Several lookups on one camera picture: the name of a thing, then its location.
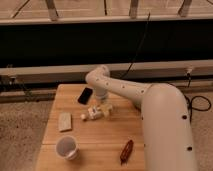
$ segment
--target wooden table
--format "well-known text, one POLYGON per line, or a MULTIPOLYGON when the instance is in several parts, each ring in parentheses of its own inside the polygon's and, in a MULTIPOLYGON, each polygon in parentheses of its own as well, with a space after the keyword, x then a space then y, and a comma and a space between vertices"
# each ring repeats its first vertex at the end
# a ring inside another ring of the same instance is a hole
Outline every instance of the wooden table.
POLYGON ((82 113, 97 102, 92 96, 87 105, 77 102, 86 84, 61 84, 49 116, 40 149, 36 171, 145 171, 144 144, 140 111, 128 99, 109 93, 113 104, 110 118, 83 122, 82 113), (58 115, 72 114, 73 130, 58 131, 58 115), (57 156, 55 144, 64 135, 76 138, 79 153, 77 158, 67 161, 57 156), (134 148, 127 164, 120 164, 120 154, 128 140, 134 148))

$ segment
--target cup rim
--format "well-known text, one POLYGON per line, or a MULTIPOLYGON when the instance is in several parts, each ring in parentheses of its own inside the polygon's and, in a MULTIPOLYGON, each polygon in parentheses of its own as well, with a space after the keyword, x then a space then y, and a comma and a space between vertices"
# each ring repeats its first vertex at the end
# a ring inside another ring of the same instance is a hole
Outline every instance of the cup rim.
POLYGON ((61 140, 63 140, 64 138, 71 138, 72 140, 74 140, 74 142, 75 142, 75 149, 73 150, 74 153, 76 153, 76 151, 78 150, 78 146, 77 146, 77 143, 76 143, 76 139, 75 139, 73 136, 71 136, 71 135, 64 135, 64 136, 60 137, 60 138, 57 140, 57 142, 56 142, 56 144, 55 144, 55 152, 56 152, 56 154, 57 154, 58 156, 60 156, 60 157, 67 158, 66 155, 64 155, 64 156, 60 155, 60 154, 58 153, 58 150, 57 150, 57 146, 58 146, 59 142, 60 142, 61 140))

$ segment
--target black cable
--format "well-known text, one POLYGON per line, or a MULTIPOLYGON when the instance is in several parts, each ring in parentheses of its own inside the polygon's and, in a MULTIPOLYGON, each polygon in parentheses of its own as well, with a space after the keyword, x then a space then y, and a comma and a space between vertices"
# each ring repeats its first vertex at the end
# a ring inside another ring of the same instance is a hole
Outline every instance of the black cable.
POLYGON ((16 18, 16 16, 19 14, 19 12, 30 2, 30 0, 25 1, 15 12, 15 14, 12 15, 11 18, 16 18))
POLYGON ((189 117, 190 117, 190 123, 192 122, 192 116, 193 116, 193 110, 196 110, 196 111, 200 111, 200 112, 206 112, 206 111, 209 111, 212 107, 212 103, 211 101, 204 97, 204 96, 194 96, 192 97, 192 99, 190 100, 187 96, 185 96, 186 100, 187 100, 187 103, 188 103, 188 109, 190 110, 190 113, 189 113, 189 117), (193 107, 193 102, 195 99, 204 99, 208 102, 208 107, 207 108, 197 108, 197 107, 193 107))
POLYGON ((210 3, 211 5, 213 5, 213 2, 210 0, 206 0, 208 3, 210 3))
POLYGON ((107 14, 107 2, 106 2, 106 0, 104 0, 104 12, 105 12, 105 15, 108 15, 107 14))
POLYGON ((190 87, 190 85, 191 85, 191 81, 192 81, 192 77, 191 77, 191 74, 190 73, 187 73, 187 77, 188 77, 188 85, 187 85, 187 87, 190 87))
POLYGON ((145 31, 144 31, 143 37, 141 38, 141 41, 140 41, 140 43, 139 43, 139 45, 138 45, 138 48, 137 48, 136 53, 135 53, 135 56, 132 58, 132 62, 131 62, 131 64, 129 65, 129 68, 128 68, 128 69, 126 70, 126 72, 120 77, 120 79, 123 79, 123 78, 129 73, 130 69, 132 68, 132 65, 135 63, 135 60, 136 60, 137 57, 138 57, 139 52, 141 51, 142 46, 144 45, 145 38, 146 38, 146 35, 147 35, 147 31, 148 31, 149 20, 150 20, 150 13, 148 14, 147 21, 146 21, 146 26, 145 26, 145 31))

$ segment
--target wooden block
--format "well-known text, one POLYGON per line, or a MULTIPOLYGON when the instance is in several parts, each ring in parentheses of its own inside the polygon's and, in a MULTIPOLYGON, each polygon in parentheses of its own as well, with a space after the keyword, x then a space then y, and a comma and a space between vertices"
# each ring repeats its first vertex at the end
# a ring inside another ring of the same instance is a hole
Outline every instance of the wooden block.
POLYGON ((60 132, 72 130, 71 120, 72 117, 70 113, 60 113, 58 118, 58 130, 60 132))

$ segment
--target speckled floor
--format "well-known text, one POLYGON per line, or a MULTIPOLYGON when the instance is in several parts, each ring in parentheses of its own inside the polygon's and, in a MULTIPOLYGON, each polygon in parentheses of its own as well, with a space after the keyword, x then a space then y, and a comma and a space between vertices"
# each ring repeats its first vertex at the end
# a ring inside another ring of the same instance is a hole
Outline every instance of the speckled floor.
POLYGON ((52 101, 0 104, 0 170, 33 171, 52 101))
MULTIPOLYGON (((213 92, 203 95, 213 101, 213 92)), ((0 104, 0 171, 35 169, 52 101, 0 104)), ((195 107, 207 103, 196 100, 195 107)), ((193 112, 192 131, 199 171, 213 171, 213 108, 193 112)))

